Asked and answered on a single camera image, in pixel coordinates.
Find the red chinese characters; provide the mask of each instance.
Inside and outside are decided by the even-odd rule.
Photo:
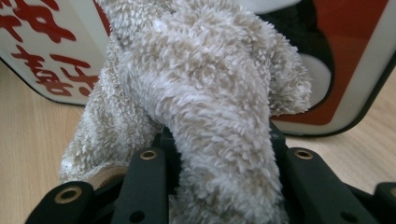
[[[0,8],[3,8],[3,4],[11,7],[11,3],[9,2],[9,0],[0,0]]]
[[[68,70],[66,70],[64,67],[61,67],[62,72],[69,80],[74,81],[74,82],[79,82],[79,83],[86,83],[90,87],[90,90],[88,90],[85,87],[80,87],[78,90],[82,95],[88,96],[91,93],[91,90],[93,90],[93,85],[98,80],[98,77],[97,76],[86,76],[83,73],[81,68],[90,68],[91,67],[88,63],[85,63],[85,62],[77,60],[77,59],[64,57],[62,55],[57,55],[57,54],[51,54],[50,57],[51,57],[51,59],[53,59],[56,62],[73,65],[74,70],[77,73],[76,76],[70,75]]]
[[[21,26],[20,20],[14,16],[2,16],[0,15],[0,29],[6,29],[14,39],[22,42],[22,38],[18,35],[18,33],[14,30],[14,27]]]
[[[44,58],[38,55],[32,55],[26,50],[17,45],[20,53],[11,54],[14,58],[25,60],[26,66],[30,68],[35,77],[38,78],[37,83],[46,87],[47,91],[54,95],[71,96],[72,94],[66,88],[73,88],[73,85],[62,83],[56,74],[50,70],[43,69],[42,63]]]
[[[9,7],[13,12],[9,10],[7,13],[0,15],[0,32],[5,30],[13,39],[19,43],[24,43],[24,45],[17,44],[17,52],[11,51],[11,56],[23,60],[24,64],[38,79],[36,83],[45,86],[50,94],[72,97],[76,92],[73,89],[78,88],[81,95],[88,96],[98,79],[96,75],[86,75],[87,69],[91,68],[89,63],[70,55],[52,54],[47,50],[42,51],[40,55],[28,53],[30,50],[26,41],[24,41],[28,39],[26,36],[21,36],[23,33],[18,33],[27,24],[29,29],[31,28],[49,38],[47,40],[43,39],[42,44],[44,46],[45,41],[60,44],[63,40],[70,40],[71,42],[66,42],[67,45],[70,45],[77,40],[71,31],[56,23],[52,12],[60,11],[60,8],[55,0],[40,0],[41,4],[38,3],[38,0],[36,1],[37,4],[28,4],[24,0],[0,0],[0,9]],[[49,55],[52,61],[46,62],[45,58],[48,60],[49,57],[45,57],[43,54]],[[50,69],[45,68],[45,64],[51,64]]]

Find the stuffed animal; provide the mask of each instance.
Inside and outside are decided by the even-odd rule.
[[[182,160],[171,223],[286,223],[269,118],[309,108],[297,49],[234,1],[97,2],[112,33],[61,182],[125,174],[164,124]]]

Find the fuzzy fabric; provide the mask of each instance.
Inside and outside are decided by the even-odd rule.
[[[297,49],[234,1],[97,2],[112,34],[61,182],[128,166],[164,124],[182,159],[170,223],[286,223],[269,118],[309,108]]]

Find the black plastic part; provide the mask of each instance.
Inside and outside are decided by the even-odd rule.
[[[373,200],[373,195],[369,194],[361,189],[357,189],[355,187],[352,187],[350,185],[347,185],[348,189],[350,190],[350,192],[353,193],[353,195],[355,195],[355,197],[359,200],[359,202],[361,203],[361,205],[363,205],[367,210],[370,211],[370,213],[373,214],[372,210],[371,210],[371,203]]]
[[[161,134],[160,133],[155,134],[154,140],[152,140],[151,146],[161,148]]]
[[[134,153],[111,223],[168,223],[165,153],[146,148]]]
[[[277,161],[281,161],[285,158],[285,152],[287,149],[285,135],[270,121],[270,135],[271,143],[275,152]]]
[[[378,223],[317,153],[290,148],[282,165],[304,223]]]
[[[91,223],[110,223],[115,208],[114,202],[119,198],[123,179],[124,177],[119,177],[94,192],[93,207],[95,212]]]
[[[380,183],[376,186],[371,209],[381,223],[396,222],[396,183]]]
[[[175,139],[166,126],[161,134],[161,149],[166,156],[167,188],[170,195],[176,195],[178,176],[181,172],[181,154],[177,152]]]
[[[26,220],[27,224],[89,223],[93,188],[85,182],[68,182],[51,190]]]

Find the gray plush fur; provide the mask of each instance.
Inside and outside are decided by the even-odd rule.
[[[309,108],[288,40],[234,1],[97,0],[112,34],[61,182],[128,166],[165,124],[182,157],[171,223],[285,223],[269,117]]]

